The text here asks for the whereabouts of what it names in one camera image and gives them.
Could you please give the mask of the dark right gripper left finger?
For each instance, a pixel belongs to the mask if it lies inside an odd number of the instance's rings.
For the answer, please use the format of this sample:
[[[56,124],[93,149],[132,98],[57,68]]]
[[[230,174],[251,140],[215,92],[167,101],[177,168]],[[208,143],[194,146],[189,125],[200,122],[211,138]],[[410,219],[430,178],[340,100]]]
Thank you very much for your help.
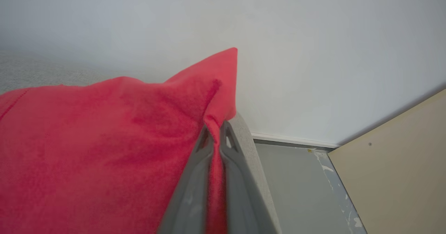
[[[157,234],[205,234],[214,140],[204,126],[158,227]]]

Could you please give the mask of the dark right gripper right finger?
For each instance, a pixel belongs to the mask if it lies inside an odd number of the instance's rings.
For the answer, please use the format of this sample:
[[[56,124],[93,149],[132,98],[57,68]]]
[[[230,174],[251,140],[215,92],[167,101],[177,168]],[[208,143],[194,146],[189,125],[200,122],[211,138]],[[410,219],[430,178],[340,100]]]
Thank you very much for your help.
[[[220,141],[220,156],[226,175],[228,234],[278,234],[228,121],[220,128]]]

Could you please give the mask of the red garment with striped trim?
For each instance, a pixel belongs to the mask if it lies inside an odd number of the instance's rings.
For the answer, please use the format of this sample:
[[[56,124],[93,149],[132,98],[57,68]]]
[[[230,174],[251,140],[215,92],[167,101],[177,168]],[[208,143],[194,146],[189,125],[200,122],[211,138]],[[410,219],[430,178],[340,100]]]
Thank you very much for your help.
[[[0,234],[155,234],[204,126],[236,115],[238,50],[163,83],[0,95]]]

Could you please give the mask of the beige wooden panel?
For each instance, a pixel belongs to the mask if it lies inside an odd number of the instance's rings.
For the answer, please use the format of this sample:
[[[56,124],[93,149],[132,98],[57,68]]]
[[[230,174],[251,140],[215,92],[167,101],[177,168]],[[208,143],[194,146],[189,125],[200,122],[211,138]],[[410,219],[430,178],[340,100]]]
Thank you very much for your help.
[[[446,234],[446,89],[329,153],[368,234]]]

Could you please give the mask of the white wall baseboard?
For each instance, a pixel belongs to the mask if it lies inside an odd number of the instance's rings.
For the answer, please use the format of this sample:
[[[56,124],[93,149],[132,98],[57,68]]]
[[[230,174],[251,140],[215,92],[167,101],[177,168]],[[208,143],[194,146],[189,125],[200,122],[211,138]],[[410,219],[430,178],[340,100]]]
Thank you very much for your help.
[[[254,132],[252,132],[251,135],[252,135],[253,139],[258,139],[258,140],[263,140],[263,141],[283,142],[283,143],[288,143],[288,144],[298,144],[298,145],[314,146],[314,147],[325,147],[325,148],[330,148],[330,149],[336,149],[338,147],[341,147],[341,144],[293,138],[293,137],[288,137],[288,136],[277,136],[277,135],[254,133]]]

